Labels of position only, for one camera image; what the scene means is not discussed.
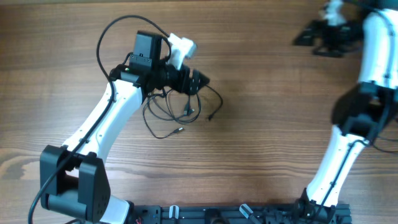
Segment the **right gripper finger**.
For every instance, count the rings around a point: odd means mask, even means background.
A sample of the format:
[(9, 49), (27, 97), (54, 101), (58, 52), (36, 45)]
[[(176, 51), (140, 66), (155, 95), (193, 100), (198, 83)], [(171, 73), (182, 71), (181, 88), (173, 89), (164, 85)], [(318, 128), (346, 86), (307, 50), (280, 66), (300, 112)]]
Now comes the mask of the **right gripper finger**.
[(313, 46), (315, 39), (322, 36), (325, 21), (312, 20), (310, 21), (293, 40), (292, 44), (296, 46)]
[(325, 46), (318, 46), (312, 50), (312, 54), (321, 57), (341, 58), (343, 53), (336, 49), (330, 49)]

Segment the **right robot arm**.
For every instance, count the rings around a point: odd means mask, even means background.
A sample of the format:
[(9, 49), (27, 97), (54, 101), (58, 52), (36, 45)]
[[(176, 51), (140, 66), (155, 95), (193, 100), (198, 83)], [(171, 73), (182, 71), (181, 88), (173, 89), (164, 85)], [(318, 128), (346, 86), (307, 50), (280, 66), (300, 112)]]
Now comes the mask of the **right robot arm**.
[(339, 58), (355, 42), (363, 57), (355, 86), (336, 102), (331, 137), (324, 158), (301, 197), (282, 216), (292, 223), (347, 223), (348, 207), (338, 203), (340, 190), (361, 151), (373, 146), (397, 116), (397, 2), (356, 1), (360, 17), (341, 13), (343, 1), (327, 1), (294, 45), (313, 46), (315, 55)]

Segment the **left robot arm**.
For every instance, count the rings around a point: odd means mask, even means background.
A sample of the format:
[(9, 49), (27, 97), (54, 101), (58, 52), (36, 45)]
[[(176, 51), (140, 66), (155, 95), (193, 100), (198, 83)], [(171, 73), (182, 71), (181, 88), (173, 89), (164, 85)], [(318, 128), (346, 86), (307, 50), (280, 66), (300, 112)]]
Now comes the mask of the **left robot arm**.
[(40, 155), (40, 190), (35, 204), (82, 223), (139, 223), (132, 202), (111, 194), (105, 171), (109, 151), (128, 119), (154, 90), (196, 95), (206, 76), (184, 65), (197, 49), (175, 34), (139, 31), (134, 50), (112, 69), (99, 103), (62, 146)]

